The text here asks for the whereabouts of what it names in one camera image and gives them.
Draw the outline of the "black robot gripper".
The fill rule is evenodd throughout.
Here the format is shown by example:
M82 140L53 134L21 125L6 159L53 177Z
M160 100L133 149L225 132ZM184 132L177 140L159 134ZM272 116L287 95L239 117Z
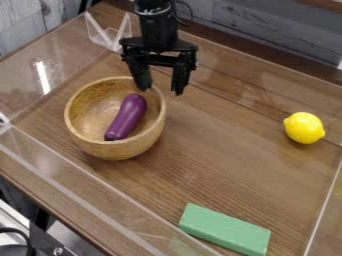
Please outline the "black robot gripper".
M119 41L135 84L141 91L151 87L151 65L173 67L171 90L180 96L196 69L197 46L179 38L173 6L136 6L135 14L140 35Z

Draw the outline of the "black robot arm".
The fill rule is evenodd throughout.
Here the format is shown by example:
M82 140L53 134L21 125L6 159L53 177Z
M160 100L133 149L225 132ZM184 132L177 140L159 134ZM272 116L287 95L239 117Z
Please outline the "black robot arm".
M152 87L149 66L172 69L171 90L183 94L196 69L197 46L179 38L176 0L133 0L135 14L139 18L140 36L121 38L121 60L137 88L145 91Z

